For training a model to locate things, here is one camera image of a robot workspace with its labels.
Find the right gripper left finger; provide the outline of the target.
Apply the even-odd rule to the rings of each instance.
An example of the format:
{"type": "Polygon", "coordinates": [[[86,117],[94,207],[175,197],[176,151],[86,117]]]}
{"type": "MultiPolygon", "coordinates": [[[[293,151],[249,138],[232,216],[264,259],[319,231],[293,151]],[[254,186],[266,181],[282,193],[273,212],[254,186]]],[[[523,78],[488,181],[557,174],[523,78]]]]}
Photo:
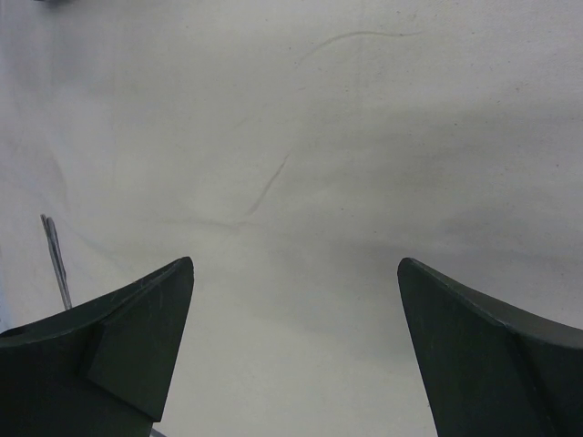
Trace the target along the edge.
{"type": "Polygon", "coordinates": [[[1,335],[4,436],[148,436],[160,422],[194,288],[184,257],[1,335]]]}

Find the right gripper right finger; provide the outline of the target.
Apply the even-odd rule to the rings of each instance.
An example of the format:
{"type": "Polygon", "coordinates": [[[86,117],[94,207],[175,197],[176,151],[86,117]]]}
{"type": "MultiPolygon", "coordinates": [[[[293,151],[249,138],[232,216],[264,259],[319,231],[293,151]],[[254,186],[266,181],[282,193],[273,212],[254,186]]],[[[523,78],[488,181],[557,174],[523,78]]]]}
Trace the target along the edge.
{"type": "Polygon", "coordinates": [[[416,259],[402,259],[397,278],[438,435],[581,435],[580,329],[416,259]]]}

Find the beige cloth wrap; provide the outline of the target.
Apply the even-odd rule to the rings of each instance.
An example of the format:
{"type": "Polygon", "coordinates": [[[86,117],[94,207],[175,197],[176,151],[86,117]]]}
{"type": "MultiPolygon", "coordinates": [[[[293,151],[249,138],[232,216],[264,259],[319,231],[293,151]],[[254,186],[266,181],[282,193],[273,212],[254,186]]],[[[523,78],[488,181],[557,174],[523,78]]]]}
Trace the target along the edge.
{"type": "Polygon", "coordinates": [[[411,257],[582,324],[579,1],[4,1],[1,326],[180,257],[168,436],[432,436],[411,257]]]}

